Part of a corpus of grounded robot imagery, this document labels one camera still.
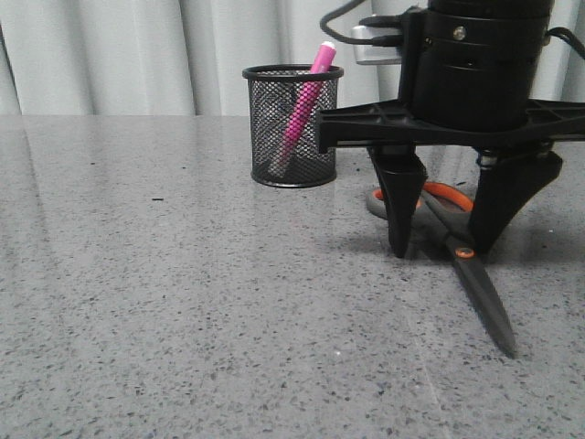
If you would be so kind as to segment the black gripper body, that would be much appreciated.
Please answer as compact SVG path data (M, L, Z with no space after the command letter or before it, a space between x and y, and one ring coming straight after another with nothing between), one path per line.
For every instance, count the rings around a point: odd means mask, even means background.
M402 31L399 96L316 117L321 151L378 145L466 145L509 150L531 142L580 141L584 106L530 98L550 37L549 1L430 1L359 25Z

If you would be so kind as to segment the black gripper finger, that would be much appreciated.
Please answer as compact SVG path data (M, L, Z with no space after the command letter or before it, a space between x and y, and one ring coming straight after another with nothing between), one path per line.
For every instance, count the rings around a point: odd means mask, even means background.
M481 155L480 176L468 230L475 249L487 253L518 211L556 179L563 161L556 153L508 158Z
M424 164L413 146L367 149L378 177L388 221L388 243L403 258L410 243L411 221L427 180Z

